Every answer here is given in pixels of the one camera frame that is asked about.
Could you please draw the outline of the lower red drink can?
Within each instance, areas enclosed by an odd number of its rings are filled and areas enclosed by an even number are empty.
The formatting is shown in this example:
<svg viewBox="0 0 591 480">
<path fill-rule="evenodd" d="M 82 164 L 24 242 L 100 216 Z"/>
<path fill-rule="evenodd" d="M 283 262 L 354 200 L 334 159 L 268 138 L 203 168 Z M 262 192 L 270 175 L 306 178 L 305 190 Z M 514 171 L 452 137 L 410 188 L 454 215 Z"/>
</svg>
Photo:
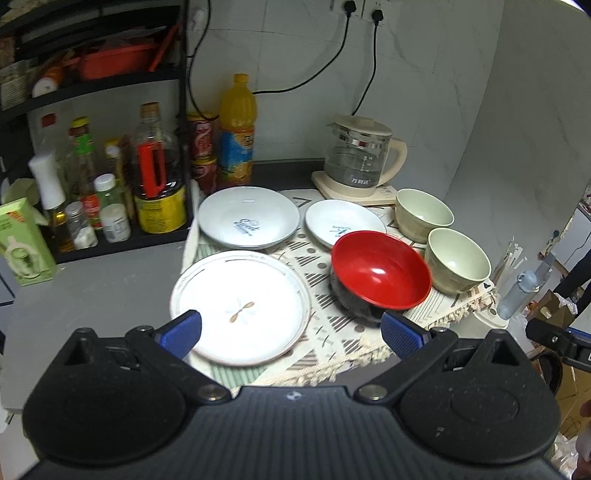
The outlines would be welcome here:
<svg viewBox="0 0 591 480">
<path fill-rule="evenodd" d="M 217 157 L 197 157 L 191 162 L 191 177 L 204 195 L 211 195 L 216 190 Z"/>
</svg>

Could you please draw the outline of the dark soy sauce bottle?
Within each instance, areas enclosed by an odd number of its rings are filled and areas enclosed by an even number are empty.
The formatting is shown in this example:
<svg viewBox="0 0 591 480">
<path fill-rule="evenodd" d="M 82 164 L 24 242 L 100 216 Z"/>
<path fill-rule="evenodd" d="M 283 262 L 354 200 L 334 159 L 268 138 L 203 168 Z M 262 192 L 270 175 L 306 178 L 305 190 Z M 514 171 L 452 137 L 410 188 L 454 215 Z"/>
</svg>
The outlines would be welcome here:
<svg viewBox="0 0 591 480">
<path fill-rule="evenodd" d="M 158 102 L 141 105 L 131 145 L 132 192 L 141 230 L 162 235 L 179 229 L 186 223 L 184 170 L 178 141 L 162 122 Z"/>
</svg>

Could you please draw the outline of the cream drying rack stand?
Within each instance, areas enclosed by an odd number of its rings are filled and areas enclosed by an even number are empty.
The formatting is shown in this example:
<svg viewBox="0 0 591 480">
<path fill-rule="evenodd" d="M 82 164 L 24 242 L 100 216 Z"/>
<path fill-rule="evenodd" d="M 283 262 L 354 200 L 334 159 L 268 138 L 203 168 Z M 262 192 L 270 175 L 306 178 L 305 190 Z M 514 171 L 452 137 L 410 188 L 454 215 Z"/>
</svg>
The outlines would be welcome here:
<svg viewBox="0 0 591 480">
<path fill-rule="evenodd" d="M 504 297 L 507 296 L 522 272 L 523 262 L 527 259 L 523 247 L 514 237 L 509 241 L 501 260 L 494 267 L 491 281 L 493 287 L 487 303 L 472 316 L 477 327 L 488 332 L 491 329 L 506 329 L 509 320 L 500 316 L 499 309 Z"/>
</svg>

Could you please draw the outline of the cream kettle base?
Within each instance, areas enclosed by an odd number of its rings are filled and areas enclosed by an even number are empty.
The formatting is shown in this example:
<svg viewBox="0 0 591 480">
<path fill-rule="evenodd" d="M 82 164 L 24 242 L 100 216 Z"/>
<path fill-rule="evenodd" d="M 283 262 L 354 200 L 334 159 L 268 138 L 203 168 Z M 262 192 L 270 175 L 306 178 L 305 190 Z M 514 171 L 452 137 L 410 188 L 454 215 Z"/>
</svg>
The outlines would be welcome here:
<svg viewBox="0 0 591 480">
<path fill-rule="evenodd" d="M 372 188 L 349 187 L 333 180 L 324 171 L 315 171 L 311 174 L 311 181 L 325 199 L 344 200 L 362 206 L 393 205 L 398 195 L 398 191 L 391 185 Z"/>
</svg>

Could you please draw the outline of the pale green bowl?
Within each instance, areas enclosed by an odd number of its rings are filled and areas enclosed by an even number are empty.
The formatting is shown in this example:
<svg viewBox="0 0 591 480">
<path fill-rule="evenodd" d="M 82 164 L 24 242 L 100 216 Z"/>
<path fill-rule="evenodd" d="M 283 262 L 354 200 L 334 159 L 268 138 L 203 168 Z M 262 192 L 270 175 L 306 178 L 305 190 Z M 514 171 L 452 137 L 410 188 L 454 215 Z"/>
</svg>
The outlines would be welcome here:
<svg viewBox="0 0 591 480">
<path fill-rule="evenodd" d="M 429 233 L 425 262 L 433 286 L 447 295 L 466 293 L 491 274 L 484 250 L 467 235 L 450 228 L 436 228 Z"/>
<path fill-rule="evenodd" d="M 398 191 L 394 214 L 401 233 L 421 244 L 427 242 L 432 230 L 451 227 L 455 221 L 454 213 L 443 201 L 416 189 Z"/>
</svg>

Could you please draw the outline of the red bowl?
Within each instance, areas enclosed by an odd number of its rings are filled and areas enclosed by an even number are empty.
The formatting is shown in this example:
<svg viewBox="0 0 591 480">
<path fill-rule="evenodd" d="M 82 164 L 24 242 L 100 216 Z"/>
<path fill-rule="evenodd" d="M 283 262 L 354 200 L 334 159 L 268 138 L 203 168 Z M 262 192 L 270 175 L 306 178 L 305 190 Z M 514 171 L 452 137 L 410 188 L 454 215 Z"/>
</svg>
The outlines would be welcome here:
<svg viewBox="0 0 591 480">
<path fill-rule="evenodd" d="M 353 316 L 379 323 L 387 311 L 405 312 L 424 302 L 432 276 L 421 255 L 386 233 L 356 231 L 331 252 L 332 294 Z"/>
</svg>

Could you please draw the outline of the green label sauce bottle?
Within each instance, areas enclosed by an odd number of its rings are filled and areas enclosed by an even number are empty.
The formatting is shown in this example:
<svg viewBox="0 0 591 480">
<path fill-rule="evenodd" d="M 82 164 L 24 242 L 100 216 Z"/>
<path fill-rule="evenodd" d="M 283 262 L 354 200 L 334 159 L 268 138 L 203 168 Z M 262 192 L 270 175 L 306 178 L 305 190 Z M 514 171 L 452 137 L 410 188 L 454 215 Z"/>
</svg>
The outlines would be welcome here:
<svg viewBox="0 0 591 480">
<path fill-rule="evenodd" d="M 91 226 L 100 231 L 100 204 L 94 187 L 96 173 L 96 152 L 87 117 L 75 118 L 69 129 L 73 151 L 76 157 L 76 177 L 79 199 Z"/>
</svg>

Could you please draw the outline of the small white pill jar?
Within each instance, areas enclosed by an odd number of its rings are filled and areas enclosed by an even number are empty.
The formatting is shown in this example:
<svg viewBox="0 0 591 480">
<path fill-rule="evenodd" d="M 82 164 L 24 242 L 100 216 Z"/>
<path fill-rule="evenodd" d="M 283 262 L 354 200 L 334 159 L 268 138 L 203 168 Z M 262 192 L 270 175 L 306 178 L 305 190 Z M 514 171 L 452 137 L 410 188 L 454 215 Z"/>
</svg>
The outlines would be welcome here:
<svg viewBox="0 0 591 480">
<path fill-rule="evenodd" d="M 123 242 L 130 237 L 130 226 L 123 204 L 111 204 L 99 212 L 100 222 L 109 243 Z"/>
</svg>

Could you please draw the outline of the black metal shelf rack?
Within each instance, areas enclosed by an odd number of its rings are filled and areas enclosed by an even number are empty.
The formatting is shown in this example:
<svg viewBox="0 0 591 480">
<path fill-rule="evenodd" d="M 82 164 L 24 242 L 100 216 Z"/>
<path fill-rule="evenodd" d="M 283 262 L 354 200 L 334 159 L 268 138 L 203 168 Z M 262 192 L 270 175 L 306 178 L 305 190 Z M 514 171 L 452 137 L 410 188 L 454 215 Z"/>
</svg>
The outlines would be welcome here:
<svg viewBox="0 0 591 480">
<path fill-rule="evenodd" d="M 130 226 L 128 240 L 60 253 L 49 224 L 43 235 L 59 263 L 183 240 L 193 218 L 187 162 L 187 38 L 185 1 L 53 1 L 30 8 L 1 29 L 1 48 L 15 61 L 1 71 L 1 176 L 29 178 L 28 162 L 54 150 L 67 205 L 80 201 L 69 129 L 87 117 L 97 176 L 116 177 Z M 118 46 L 154 43 L 147 71 L 84 81 L 63 63 Z M 143 232 L 132 192 L 132 137 L 140 107 L 158 102 L 162 122 L 178 141 L 184 170 L 186 223 L 162 235 Z"/>
</svg>

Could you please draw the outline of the patterned table mat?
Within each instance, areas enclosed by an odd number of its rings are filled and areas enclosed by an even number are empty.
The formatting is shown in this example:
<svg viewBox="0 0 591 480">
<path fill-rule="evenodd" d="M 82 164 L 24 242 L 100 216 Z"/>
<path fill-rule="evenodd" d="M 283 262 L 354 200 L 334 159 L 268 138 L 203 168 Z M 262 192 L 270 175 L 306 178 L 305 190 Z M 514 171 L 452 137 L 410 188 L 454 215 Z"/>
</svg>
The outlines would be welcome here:
<svg viewBox="0 0 591 480">
<path fill-rule="evenodd" d="M 329 380 L 358 367 L 386 361 L 391 350 L 382 340 L 379 326 L 358 320 L 346 312 L 332 295 L 329 286 L 329 250 L 304 229 L 304 214 L 322 200 L 314 189 L 280 192 L 297 205 L 301 226 L 287 243 L 271 247 L 265 253 L 290 266 L 307 284 L 311 298 L 311 320 L 301 340 L 293 349 L 269 364 L 253 367 L 216 365 L 189 353 L 188 363 L 205 375 L 235 392 L 243 385 L 311 385 Z M 370 208 L 386 222 L 388 233 L 423 255 L 424 247 L 414 244 L 399 232 L 392 207 Z M 201 258 L 223 251 L 224 248 L 198 233 L 197 221 L 191 223 L 182 256 L 181 274 Z M 467 293 L 448 296 L 432 289 L 427 299 L 407 311 L 406 316 L 423 328 L 449 327 L 473 312 L 492 307 L 496 287 L 489 280 Z"/>
</svg>

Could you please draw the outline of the blue baby bottle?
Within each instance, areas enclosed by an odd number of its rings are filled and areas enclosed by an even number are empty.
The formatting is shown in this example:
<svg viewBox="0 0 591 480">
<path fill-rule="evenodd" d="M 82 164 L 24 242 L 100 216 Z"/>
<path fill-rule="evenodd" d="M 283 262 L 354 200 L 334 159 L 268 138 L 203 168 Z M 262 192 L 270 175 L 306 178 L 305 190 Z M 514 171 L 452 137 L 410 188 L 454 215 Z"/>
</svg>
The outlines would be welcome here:
<svg viewBox="0 0 591 480">
<path fill-rule="evenodd" d="M 554 260 L 554 252 L 550 251 L 536 271 L 527 270 L 517 276 L 511 289 L 497 305 L 497 314 L 501 319 L 509 320 L 536 296 L 549 279 Z"/>
</svg>

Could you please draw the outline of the orange juice bottle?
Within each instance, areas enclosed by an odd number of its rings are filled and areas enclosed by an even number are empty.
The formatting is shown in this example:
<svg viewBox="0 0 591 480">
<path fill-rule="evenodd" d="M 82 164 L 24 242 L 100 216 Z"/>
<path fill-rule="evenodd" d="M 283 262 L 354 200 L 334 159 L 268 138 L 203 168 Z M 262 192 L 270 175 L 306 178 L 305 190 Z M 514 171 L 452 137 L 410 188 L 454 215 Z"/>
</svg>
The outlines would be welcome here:
<svg viewBox="0 0 591 480">
<path fill-rule="evenodd" d="M 249 89 L 249 75 L 236 73 L 219 107 L 219 188 L 249 185 L 252 181 L 256 118 L 256 97 Z"/>
</svg>

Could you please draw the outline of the white cap oil bottle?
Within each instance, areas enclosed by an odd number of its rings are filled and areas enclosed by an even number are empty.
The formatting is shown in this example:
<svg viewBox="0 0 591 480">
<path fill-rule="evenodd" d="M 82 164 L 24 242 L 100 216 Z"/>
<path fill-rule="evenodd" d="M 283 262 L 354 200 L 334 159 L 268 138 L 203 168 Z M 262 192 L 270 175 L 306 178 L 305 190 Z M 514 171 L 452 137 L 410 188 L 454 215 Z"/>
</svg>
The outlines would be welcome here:
<svg viewBox="0 0 591 480">
<path fill-rule="evenodd" d="M 58 251 L 60 253 L 73 251 L 74 244 L 65 214 L 66 195 L 58 176 L 55 151 L 50 150 L 35 155 L 28 165 L 37 183 L 41 204 L 54 234 Z"/>
</svg>

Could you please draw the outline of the large white plate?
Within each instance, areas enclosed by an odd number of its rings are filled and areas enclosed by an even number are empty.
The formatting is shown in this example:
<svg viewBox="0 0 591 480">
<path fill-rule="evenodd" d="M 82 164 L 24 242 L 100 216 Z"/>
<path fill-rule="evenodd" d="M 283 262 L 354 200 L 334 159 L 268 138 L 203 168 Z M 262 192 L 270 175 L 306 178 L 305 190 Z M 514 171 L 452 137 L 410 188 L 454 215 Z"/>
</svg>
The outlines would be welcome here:
<svg viewBox="0 0 591 480">
<path fill-rule="evenodd" d="M 311 317 L 301 277 L 280 260 L 252 251 L 203 258 L 176 281 L 170 316 L 201 317 L 193 351 L 212 363 L 250 367 L 276 360 L 300 340 Z"/>
</svg>

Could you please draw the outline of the white deep plate blue print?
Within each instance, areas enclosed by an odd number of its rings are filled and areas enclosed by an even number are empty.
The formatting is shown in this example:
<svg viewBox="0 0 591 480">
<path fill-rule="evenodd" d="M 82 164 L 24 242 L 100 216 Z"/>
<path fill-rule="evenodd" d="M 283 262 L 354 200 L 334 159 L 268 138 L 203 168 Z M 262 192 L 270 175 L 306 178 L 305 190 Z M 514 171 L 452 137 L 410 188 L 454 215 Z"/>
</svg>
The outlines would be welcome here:
<svg viewBox="0 0 591 480">
<path fill-rule="evenodd" d="M 297 231 L 301 213 L 279 192 L 237 186 L 207 197 L 198 209 L 202 233 L 222 246 L 263 250 L 280 244 Z"/>
</svg>

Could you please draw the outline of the small white plate blue print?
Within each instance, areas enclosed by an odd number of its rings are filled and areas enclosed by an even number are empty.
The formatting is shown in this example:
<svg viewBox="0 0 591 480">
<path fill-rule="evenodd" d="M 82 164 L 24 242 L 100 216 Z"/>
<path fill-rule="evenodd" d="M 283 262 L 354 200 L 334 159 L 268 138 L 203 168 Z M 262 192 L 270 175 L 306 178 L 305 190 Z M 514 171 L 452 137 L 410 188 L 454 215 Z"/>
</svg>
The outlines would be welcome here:
<svg viewBox="0 0 591 480">
<path fill-rule="evenodd" d="M 304 223 L 311 235 L 329 249 L 352 232 L 387 232 L 384 222 L 372 211 L 344 200 L 322 200 L 311 205 L 304 215 Z"/>
</svg>

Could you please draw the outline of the green carton box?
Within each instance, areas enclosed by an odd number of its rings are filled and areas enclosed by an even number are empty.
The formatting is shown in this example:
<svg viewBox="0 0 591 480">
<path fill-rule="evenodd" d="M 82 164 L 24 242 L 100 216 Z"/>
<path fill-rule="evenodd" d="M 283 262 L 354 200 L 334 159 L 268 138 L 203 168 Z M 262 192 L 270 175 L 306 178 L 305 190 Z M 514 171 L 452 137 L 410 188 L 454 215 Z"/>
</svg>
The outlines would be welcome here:
<svg viewBox="0 0 591 480">
<path fill-rule="evenodd" d="M 50 281 L 57 270 L 34 212 L 26 198 L 1 206 L 1 254 L 21 286 Z"/>
</svg>

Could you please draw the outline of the clear salt shaker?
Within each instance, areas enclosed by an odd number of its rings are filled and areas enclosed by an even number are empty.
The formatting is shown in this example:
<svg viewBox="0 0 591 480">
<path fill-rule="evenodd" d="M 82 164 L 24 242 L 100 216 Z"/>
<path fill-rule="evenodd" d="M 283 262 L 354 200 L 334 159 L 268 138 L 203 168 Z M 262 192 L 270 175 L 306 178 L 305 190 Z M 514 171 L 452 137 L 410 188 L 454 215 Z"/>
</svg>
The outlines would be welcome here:
<svg viewBox="0 0 591 480">
<path fill-rule="evenodd" d="M 80 201 L 67 205 L 65 214 L 68 230 L 76 250 L 93 248 L 98 245 L 94 229 L 89 223 Z"/>
</svg>

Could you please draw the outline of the red pot on shelf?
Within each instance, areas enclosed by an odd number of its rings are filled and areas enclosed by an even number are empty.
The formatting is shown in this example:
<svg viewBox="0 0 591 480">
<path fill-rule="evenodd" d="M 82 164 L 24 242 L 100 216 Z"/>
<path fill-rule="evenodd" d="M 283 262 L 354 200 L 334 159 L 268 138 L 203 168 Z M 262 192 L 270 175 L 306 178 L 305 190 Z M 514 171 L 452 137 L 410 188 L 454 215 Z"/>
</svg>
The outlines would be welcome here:
<svg viewBox="0 0 591 480">
<path fill-rule="evenodd" d="M 147 71 L 156 50 L 154 43 L 106 48 L 67 60 L 63 66 L 84 81 L 100 80 Z"/>
</svg>

